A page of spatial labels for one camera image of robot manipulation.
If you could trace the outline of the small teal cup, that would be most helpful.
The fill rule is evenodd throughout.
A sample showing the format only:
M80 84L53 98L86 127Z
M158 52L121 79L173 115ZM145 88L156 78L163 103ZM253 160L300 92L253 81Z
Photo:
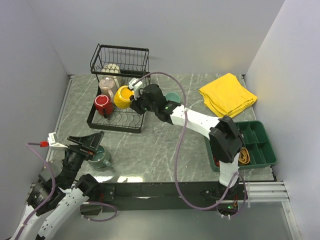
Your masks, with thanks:
M180 103L181 102L180 96L175 92L167 93L165 95L165 98L166 98L167 101L172 101L172 102L176 102L176 103Z

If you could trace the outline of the dark green ceramic mug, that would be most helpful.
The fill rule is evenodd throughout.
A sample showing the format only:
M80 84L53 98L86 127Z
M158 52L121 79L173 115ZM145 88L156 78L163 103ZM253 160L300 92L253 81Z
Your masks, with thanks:
M100 145L97 149L96 154L89 159L88 164L94 169L102 169L102 168L112 168L111 164L111 154L108 150L106 150L102 145Z

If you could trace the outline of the yellow plastic cup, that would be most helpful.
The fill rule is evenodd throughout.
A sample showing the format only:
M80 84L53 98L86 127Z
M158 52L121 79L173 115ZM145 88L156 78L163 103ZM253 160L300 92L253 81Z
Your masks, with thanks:
M121 86L114 95L114 104L120 109L127 109L131 106L131 97L134 92L128 85Z

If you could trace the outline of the pink mug lilac inside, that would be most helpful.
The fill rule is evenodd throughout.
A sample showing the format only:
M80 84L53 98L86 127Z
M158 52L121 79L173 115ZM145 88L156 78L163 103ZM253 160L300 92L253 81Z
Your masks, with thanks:
M119 87L120 84L117 78L113 76L104 77L99 81L99 88L101 93L108 96L112 103L114 102L114 98Z

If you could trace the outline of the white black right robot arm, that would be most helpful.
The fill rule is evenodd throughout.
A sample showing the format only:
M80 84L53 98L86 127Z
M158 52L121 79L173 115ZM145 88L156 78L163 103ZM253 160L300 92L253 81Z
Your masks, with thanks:
M205 115L178 102L166 100L157 84L143 87L141 82L133 79L128 88L133 91L130 108L138 114L152 112L162 122L186 126L209 140L211 152L219 161L220 196L231 199L237 193L234 174L239 172L238 158L244 143L233 119L229 116L219 118Z

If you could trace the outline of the red mug black handle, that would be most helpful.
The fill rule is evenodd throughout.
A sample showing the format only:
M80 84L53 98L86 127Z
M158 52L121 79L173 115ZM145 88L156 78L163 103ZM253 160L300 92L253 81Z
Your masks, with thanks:
M114 112L110 97L104 94L96 96L94 99L94 106L97 112L104 118L108 118Z

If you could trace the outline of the white floral mug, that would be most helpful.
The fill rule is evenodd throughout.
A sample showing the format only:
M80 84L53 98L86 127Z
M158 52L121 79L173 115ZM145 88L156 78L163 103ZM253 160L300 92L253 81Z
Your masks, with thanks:
M121 69L117 64L109 63L102 68L101 72L111 74L111 75L107 75L107 77L113 78L118 88L123 85L123 81L122 81L123 77L119 75L115 75L115 74L121 73Z

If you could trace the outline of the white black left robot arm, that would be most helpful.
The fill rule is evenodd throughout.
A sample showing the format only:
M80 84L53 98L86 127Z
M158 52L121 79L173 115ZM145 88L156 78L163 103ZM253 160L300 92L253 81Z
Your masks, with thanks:
M83 162L92 160L104 137L99 131L86 136L68 136L70 145L58 142L55 132L49 133L40 147L64 151L61 165L54 168L47 161L46 168L29 194L23 216L13 240L49 240L82 203L94 201L100 195L100 184L90 174L76 176Z

